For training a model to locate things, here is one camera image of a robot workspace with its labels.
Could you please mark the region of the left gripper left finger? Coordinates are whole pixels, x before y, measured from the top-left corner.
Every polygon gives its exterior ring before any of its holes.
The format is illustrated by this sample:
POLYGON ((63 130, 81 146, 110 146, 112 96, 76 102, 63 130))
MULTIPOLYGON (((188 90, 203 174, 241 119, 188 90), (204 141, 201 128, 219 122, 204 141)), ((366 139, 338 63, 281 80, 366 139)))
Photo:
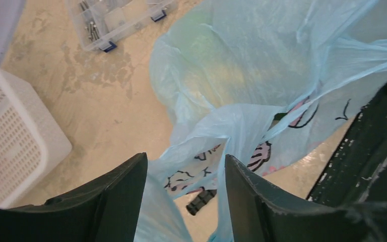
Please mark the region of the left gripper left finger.
POLYGON ((147 168, 138 153, 42 205, 0 209, 0 241, 133 241, 147 168))

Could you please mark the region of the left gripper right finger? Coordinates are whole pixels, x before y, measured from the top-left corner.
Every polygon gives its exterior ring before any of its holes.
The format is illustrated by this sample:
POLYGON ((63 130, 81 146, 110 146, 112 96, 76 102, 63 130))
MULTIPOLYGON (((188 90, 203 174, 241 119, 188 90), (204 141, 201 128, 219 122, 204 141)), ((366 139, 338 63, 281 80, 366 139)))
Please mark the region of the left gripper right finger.
POLYGON ((387 202, 328 207, 297 197, 225 157, 235 241, 387 241, 387 202))

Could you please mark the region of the light blue plastic bag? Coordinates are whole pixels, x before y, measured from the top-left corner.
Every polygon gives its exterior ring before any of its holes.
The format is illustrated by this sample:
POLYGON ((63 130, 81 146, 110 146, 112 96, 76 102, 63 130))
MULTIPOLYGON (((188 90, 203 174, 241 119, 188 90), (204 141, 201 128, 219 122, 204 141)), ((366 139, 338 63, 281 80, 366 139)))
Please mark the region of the light blue plastic bag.
POLYGON ((387 82, 387 1, 203 1, 160 36, 151 86, 174 128, 148 164, 135 241, 191 241, 174 199, 217 190, 225 156, 257 175, 297 162, 387 82))

